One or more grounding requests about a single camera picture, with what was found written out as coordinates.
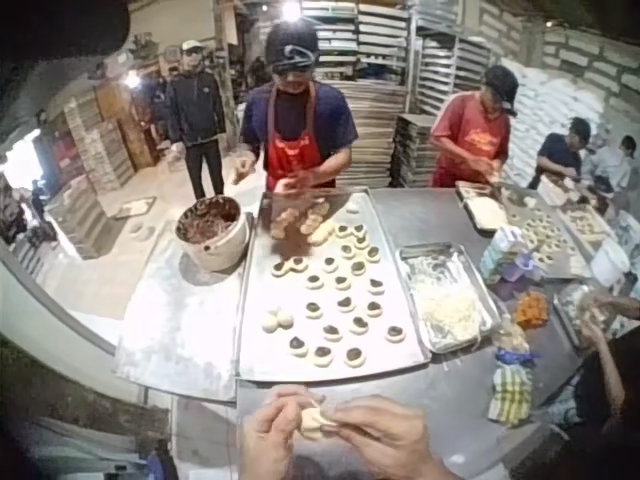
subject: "white bucket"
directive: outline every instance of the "white bucket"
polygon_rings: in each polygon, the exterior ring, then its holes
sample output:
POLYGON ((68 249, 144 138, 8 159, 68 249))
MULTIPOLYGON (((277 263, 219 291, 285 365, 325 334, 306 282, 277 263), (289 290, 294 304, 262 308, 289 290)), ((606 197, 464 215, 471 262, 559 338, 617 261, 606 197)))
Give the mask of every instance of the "white bucket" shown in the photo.
POLYGON ((602 286, 610 287, 629 271, 629 257, 614 240, 607 238, 591 260, 593 276, 602 286))
POLYGON ((178 220, 176 237, 182 248, 192 260, 209 271, 229 268, 240 260, 249 241, 247 217, 240 205, 231 197, 217 196, 198 200, 189 207, 178 220), (234 223, 222 234, 202 241, 194 242, 187 235, 191 222, 202 221, 208 217, 221 217, 234 223))

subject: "chocolate filling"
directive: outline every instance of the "chocolate filling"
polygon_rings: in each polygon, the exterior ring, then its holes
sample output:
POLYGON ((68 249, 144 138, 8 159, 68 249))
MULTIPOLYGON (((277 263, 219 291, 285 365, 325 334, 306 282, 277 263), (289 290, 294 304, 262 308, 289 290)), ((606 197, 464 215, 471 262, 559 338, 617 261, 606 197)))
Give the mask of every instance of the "chocolate filling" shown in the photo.
POLYGON ((366 320, 362 317, 356 317, 353 319, 353 324, 356 327, 360 327, 360 328, 367 328, 369 326, 369 324, 366 322, 366 320))
POLYGON ((316 348, 316 357, 328 357, 331 355, 331 349, 327 347, 316 348))
POLYGON ((390 337, 399 337, 400 335, 402 335, 402 329, 400 327, 389 327, 389 329, 387 330, 387 334, 390 337))
POLYGON ((304 347, 304 342, 300 340, 298 337, 293 337, 289 342, 289 347, 295 350, 298 350, 304 347))
POLYGON ((362 350, 359 348, 350 348, 347 350, 347 360, 354 361, 362 356, 362 350))

